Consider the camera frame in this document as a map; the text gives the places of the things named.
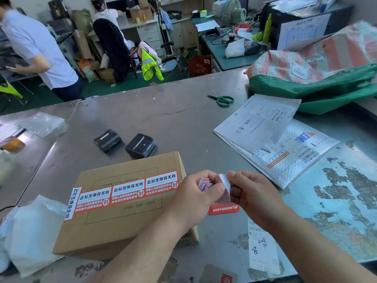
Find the clear plastic bag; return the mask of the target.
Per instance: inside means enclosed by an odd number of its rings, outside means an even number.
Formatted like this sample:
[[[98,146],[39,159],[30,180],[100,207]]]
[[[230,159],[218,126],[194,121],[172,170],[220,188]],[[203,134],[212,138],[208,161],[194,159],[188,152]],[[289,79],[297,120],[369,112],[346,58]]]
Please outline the clear plastic bag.
[[[45,138],[57,128],[63,128],[65,120],[61,117],[38,112],[16,123],[17,126],[32,132],[40,138]]]

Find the white plastic bag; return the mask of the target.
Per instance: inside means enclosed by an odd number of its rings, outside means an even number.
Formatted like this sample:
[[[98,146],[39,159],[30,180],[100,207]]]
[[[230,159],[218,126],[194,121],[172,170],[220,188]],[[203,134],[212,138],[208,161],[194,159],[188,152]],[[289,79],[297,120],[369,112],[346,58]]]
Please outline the white plastic bag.
[[[53,249],[68,206],[38,195],[16,206],[0,223],[0,274],[11,264],[26,278],[63,259]]]

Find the black office chair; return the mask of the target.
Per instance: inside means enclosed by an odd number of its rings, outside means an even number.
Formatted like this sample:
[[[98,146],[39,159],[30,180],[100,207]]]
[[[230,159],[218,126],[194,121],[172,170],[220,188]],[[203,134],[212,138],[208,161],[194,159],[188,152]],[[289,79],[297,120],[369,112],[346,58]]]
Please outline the black office chair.
[[[162,60],[161,72],[163,77],[165,78],[179,72],[185,72],[186,75],[189,76],[188,61],[181,51],[176,48],[174,42],[171,41],[164,43],[161,45],[161,48],[164,50],[164,53],[166,53],[164,57],[160,57]],[[134,57],[134,55],[137,55],[137,50],[138,47],[133,48],[130,56]],[[137,58],[133,58],[133,60],[139,60],[139,63],[135,66],[135,68],[138,67],[141,69],[140,57],[137,55]]]

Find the pink cloth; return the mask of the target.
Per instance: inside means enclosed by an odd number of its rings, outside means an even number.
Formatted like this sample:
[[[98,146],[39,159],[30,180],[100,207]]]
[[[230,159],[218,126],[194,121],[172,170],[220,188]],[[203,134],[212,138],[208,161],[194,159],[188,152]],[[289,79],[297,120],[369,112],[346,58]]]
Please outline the pink cloth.
[[[142,50],[146,51],[157,62],[157,64],[160,67],[162,66],[162,60],[158,56],[157,52],[144,41],[141,41],[139,43],[138,50],[137,50],[137,55],[140,57],[141,60],[143,60]]]

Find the red white seal sticker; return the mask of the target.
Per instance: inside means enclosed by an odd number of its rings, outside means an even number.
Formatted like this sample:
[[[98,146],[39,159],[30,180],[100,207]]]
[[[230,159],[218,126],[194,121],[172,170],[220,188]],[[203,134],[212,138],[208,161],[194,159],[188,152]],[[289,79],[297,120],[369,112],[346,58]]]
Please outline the red white seal sticker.
[[[208,215],[233,214],[240,211],[240,206],[231,202],[230,182],[224,174],[218,174],[225,186],[225,192],[217,202],[211,205]]]

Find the white paper slip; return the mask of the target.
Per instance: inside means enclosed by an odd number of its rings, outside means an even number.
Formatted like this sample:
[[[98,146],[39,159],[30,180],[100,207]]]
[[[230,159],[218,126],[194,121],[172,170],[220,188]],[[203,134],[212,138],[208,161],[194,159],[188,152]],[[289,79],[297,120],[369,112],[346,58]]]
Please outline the white paper slip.
[[[249,266],[251,269],[280,275],[279,256],[275,239],[248,218]]]

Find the yellow green bottle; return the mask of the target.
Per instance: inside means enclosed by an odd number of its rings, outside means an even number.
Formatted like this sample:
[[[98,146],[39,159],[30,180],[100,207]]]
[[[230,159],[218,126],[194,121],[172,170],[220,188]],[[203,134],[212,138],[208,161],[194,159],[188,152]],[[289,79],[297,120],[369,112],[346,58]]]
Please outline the yellow green bottle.
[[[265,24],[264,33],[263,33],[263,39],[262,39],[263,44],[267,45],[269,42],[271,26],[272,26],[272,14],[269,14],[268,19]]]

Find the person's right forearm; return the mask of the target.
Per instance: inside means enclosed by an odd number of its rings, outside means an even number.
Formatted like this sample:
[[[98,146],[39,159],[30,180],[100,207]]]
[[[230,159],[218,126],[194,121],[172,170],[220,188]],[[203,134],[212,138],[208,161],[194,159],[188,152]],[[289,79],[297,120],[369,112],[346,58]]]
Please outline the person's right forearm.
[[[377,283],[377,275],[357,263],[286,204],[276,206],[266,230],[304,283]]]

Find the white document envelope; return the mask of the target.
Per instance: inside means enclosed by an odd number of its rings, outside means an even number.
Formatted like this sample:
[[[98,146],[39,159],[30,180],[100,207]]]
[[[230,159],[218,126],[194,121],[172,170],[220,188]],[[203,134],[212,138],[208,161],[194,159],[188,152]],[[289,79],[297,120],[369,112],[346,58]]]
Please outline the white document envelope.
[[[250,97],[243,106],[216,127],[214,132],[250,153],[258,152],[270,139],[275,124],[256,115],[261,108],[262,105]]]

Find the long red white seal strip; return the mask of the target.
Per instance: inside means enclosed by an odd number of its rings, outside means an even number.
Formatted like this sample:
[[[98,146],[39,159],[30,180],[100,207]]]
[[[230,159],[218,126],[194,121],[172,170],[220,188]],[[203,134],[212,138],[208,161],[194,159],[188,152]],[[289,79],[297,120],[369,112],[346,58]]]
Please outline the long red white seal strip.
[[[74,187],[64,221],[78,213],[172,192],[179,184],[178,171],[174,170],[90,191],[83,191],[83,186]]]

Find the person's left hand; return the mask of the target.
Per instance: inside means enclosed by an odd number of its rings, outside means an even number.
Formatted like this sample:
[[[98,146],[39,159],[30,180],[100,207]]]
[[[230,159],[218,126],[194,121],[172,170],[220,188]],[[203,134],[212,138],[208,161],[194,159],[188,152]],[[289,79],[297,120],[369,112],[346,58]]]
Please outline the person's left hand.
[[[181,182],[166,213],[172,220],[173,226],[185,234],[189,229],[200,223],[209,211],[209,207],[203,206],[199,201],[198,182],[201,177],[209,177],[214,180],[219,177],[217,173],[209,170],[188,175]]]

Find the white crumpled bag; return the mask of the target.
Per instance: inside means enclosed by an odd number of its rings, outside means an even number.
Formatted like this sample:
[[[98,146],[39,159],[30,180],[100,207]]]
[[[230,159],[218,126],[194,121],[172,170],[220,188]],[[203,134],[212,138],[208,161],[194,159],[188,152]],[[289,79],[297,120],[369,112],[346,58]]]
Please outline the white crumpled bag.
[[[244,38],[229,42],[225,49],[226,58],[235,58],[244,56],[245,54],[245,40]]]

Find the white desk fan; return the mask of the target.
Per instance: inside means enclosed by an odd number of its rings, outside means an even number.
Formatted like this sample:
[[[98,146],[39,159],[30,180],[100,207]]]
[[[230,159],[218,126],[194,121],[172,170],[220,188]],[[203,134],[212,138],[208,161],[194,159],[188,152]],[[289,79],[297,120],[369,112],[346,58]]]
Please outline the white desk fan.
[[[247,17],[247,10],[241,7],[239,0],[216,0],[212,13],[217,24],[223,28],[244,23]]]

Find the pink backing paper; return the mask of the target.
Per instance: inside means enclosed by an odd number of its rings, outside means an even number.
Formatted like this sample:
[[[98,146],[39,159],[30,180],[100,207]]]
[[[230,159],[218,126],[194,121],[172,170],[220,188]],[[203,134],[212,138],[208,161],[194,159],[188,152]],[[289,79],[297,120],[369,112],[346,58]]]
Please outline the pink backing paper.
[[[211,180],[209,177],[201,177],[198,182],[198,188],[200,191],[209,190],[215,184],[221,183],[219,177],[215,177],[214,180]]]

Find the small cardboard box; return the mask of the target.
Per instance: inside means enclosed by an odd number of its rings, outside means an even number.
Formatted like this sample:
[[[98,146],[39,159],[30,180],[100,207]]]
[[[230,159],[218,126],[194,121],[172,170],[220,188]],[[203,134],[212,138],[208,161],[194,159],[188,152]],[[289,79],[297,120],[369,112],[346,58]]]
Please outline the small cardboard box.
[[[104,80],[107,83],[116,83],[114,78],[114,69],[100,68],[100,63],[98,61],[92,62],[91,68],[99,76],[100,79]]]

